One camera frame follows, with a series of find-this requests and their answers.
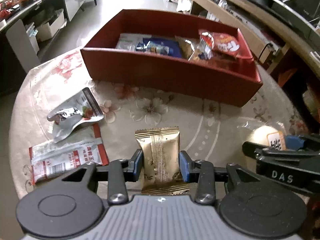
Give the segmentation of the white bread bun pack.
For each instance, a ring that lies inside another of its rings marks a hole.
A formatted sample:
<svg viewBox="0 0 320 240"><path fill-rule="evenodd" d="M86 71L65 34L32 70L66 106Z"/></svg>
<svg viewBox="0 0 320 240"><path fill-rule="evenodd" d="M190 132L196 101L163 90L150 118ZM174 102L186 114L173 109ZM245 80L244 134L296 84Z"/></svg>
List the white bread bun pack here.
<svg viewBox="0 0 320 240"><path fill-rule="evenodd" d="M284 134L271 126L261 126L254 130L251 141L276 150L286 150Z"/></svg>

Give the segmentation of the gold foil snack pack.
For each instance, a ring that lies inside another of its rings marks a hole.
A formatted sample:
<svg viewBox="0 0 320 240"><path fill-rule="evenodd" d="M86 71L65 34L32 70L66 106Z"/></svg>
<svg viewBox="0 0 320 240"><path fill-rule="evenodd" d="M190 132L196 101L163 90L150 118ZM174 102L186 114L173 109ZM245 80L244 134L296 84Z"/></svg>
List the gold foil snack pack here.
<svg viewBox="0 0 320 240"><path fill-rule="evenodd" d="M178 127L140 129L135 138L143 151L142 194L174 196L190 187L183 181L179 167L180 130Z"/></svg>

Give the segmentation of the silver foil snack pouch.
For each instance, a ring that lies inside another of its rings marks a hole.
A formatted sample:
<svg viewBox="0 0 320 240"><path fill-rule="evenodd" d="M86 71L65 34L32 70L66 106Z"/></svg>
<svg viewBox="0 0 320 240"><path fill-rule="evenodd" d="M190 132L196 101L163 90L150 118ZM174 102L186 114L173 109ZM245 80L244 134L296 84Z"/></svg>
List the silver foil snack pouch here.
<svg viewBox="0 0 320 240"><path fill-rule="evenodd" d="M60 142L77 127L99 122L103 117L95 97L85 87L49 112L47 120L53 123L53 141Z"/></svg>

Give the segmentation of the red white long snack pack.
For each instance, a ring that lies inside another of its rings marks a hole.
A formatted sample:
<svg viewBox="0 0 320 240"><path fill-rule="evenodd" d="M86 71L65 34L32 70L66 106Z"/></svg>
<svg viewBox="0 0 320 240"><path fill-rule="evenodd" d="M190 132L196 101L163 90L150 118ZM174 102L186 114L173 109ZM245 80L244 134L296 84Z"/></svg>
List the red white long snack pack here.
<svg viewBox="0 0 320 240"><path fill-rule="evenodd" d="M60 142L52 140L29 148L31 183L58 177L89 161L108 165L98 124L81 128Z"/></svg>

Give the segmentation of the blue sausage snack pack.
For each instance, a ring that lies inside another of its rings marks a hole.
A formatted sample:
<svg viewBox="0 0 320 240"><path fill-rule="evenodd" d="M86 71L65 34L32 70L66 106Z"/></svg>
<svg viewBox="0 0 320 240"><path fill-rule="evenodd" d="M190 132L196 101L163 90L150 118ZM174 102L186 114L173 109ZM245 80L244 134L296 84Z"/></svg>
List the blue sausage snack pack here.
<svg viewBox="0 0 320 240"><path fill-rule="evenodd" d="M177 58L183 57L180 45L176 40L159 37L143 38L142 42L137 43L135 51Z"/></svg>

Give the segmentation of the yellow egg waffle clear pack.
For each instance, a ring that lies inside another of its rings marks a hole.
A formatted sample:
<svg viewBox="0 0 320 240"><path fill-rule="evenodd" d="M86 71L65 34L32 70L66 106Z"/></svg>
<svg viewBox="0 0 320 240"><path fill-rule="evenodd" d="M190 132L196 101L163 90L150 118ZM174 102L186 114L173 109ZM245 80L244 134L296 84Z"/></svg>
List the yellow egg waffle clear pack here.
<svg viewBox="0 0 320 240"><path fill-rule="evenodd" d="M179 36L175 36L175 38L183 57L188 61L209 61L213 57L212 52L206 51L199 40Z"/></svg>

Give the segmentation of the white green long snack pack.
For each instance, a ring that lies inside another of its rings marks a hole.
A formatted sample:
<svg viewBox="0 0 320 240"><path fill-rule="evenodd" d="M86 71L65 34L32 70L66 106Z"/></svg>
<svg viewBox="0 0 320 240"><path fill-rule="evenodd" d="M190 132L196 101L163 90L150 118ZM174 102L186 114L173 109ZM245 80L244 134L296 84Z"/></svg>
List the white green long snack pack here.
<svg viewBox="0 0 320 240"><path fill-rule="evenodd" d="M116 49L135 51L137 44L144 43L144 38L151 37L151 35L146 34L121 33Z"/></svg>

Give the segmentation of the red orange snack pack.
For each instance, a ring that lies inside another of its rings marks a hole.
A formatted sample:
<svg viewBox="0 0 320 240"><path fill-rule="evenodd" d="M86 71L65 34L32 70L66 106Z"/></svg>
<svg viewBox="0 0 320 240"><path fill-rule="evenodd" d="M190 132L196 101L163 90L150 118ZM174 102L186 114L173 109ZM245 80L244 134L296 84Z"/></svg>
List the red orange snack pack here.
<svg viewBox="0 0 320 240"><path fill-rule="evenodd" d="M199 36L200 43L208 58L212 57L214 53L225 54L231 57L238 57L240 55L240 43L232 35L200 29Z"/></svg>

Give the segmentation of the red cardboard box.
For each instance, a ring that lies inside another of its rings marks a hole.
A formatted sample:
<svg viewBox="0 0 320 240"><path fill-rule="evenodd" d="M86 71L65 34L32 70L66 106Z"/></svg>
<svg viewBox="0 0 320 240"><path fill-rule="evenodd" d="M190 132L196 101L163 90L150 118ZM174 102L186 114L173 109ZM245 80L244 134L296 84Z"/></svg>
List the red cardboard box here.
<svg viewBox="0 0 320 240"><path fill-rule="evenodd" d="M167 55L117 49L122 33L198 38L199 31L226 33L240 43L235 62L195 62ZM91 78L156 88L244 106L263 82L240 29L193 15L160 10L121 10L81 49Z"/></svg>

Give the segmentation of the wooden TV console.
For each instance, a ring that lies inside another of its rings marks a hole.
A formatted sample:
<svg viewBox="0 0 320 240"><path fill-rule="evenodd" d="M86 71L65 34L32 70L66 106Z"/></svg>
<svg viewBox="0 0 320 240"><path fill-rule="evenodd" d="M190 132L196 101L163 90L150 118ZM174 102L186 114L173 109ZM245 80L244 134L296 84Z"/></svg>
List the wooden TV console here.
<svg viewBox="0 0 320 240"><path fill-rule="evenodd" d="M285 48L294 51L316 76L319 76L319 59L317 59L316 51L308 44L306 39L301 37L287 24L255 5L249 0L227 0L255 17L259 22L268 26L276 35L284 42Z"/></svg>

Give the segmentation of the white storage box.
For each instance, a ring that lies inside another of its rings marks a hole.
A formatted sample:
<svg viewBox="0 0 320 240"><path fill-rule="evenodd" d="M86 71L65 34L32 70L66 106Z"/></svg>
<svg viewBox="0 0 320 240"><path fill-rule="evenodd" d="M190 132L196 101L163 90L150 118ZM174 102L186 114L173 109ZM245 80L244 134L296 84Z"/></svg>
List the white storage box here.
<svg viewBox="0 0 320 240"><path fill-rule="evenodd" d="M54 35L66 26L64 9L59 9L54 12L52 17L44 23L41 23L37 29L37 39L44 42L54 37Z"/></svg>

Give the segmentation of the dark grey sideboard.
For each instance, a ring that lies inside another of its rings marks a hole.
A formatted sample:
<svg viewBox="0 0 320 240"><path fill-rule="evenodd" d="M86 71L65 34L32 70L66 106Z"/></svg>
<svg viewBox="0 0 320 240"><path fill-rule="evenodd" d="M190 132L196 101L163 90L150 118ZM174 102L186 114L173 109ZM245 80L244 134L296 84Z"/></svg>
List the dark grey sideboard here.
<svg viewBox="0 0 320 240"><path fill-rule="evenodd" d="M70 20L68 2L76 2L74 7L78 11L84 0L38 0L14 15L1 28L1 96L17 91L27 72L41 63L27 37L25 26L42 23L49 12L59 9L63 9L66 20Z"/></svg>

